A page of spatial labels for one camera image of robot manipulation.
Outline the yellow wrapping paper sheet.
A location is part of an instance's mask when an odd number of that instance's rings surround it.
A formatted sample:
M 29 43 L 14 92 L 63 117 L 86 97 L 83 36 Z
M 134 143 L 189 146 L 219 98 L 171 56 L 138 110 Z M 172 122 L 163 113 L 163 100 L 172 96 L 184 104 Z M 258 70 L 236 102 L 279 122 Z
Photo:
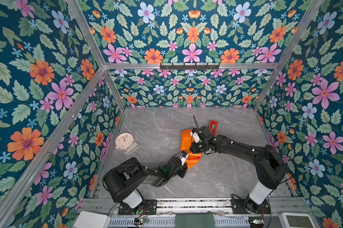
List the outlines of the yellow wrapping paper sheet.
M 186 152 L 189 154 L 185 162 L 188 166 L 188 169 L 191 169 L 194 165 L 196 165 L 202 157 L 201 154 L 194 154 L 190 150 L 192 143 L 195 142 L 194 138 L 191 135 L 191 132 L 192 129 L 181 131 L 181 151 L 186 150 Z

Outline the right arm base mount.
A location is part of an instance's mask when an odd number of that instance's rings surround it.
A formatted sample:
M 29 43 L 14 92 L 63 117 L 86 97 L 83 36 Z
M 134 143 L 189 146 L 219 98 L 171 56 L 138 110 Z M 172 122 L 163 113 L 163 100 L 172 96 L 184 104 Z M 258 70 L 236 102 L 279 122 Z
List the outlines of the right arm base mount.
M 255 203 L 252 199 L 246 199 L 233 196 L 230 200 L 231 208 L 234 214 L 270 214 L 271 207 L 266 198 L 261 204 Z

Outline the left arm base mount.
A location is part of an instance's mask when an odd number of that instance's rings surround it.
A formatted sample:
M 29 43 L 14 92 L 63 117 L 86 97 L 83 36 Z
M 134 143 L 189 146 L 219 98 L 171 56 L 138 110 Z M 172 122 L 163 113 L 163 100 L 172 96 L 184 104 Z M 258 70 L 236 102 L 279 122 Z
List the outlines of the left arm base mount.
M 139 205 L 134 208 L 131 208 L 126 203 L 121 203 L 118 215 L 155 215 L 157 210 L 158 201 L 156 199 L 144 199 Z

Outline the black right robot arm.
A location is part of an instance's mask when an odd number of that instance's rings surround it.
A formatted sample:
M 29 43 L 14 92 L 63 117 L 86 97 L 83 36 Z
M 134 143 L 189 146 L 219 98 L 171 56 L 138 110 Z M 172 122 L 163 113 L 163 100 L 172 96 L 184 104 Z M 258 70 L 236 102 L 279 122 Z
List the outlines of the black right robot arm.
M 194 139 L 191 151 L 195 154 L 207 154 L 207 152 L 228 154 L 254 165 L 258 182 L 246 198 L 247 206 L 261 206 L 283 182 L 288 172 L 287 165 L 272 145 L 254 146 L 223 135 L 214 136 L 205 126 L 193 128 L 190 135 Z

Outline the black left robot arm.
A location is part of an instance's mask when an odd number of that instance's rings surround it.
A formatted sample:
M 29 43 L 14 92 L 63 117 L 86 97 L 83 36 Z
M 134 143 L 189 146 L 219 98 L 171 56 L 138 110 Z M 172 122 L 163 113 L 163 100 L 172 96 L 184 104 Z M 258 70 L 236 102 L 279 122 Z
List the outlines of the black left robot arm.
M 113 202 L 136 209 L 145 203 L 138 187 L 141 184 L 162 187 L 176 176 L 183 178 L 188 170 L 188 157 L 189 154 L 183 150 L 172 156 L 164 166 L 155 168 L 148 168 L 132 157 L 110 169 L 103 176 L 102 184 L 110 193 Z

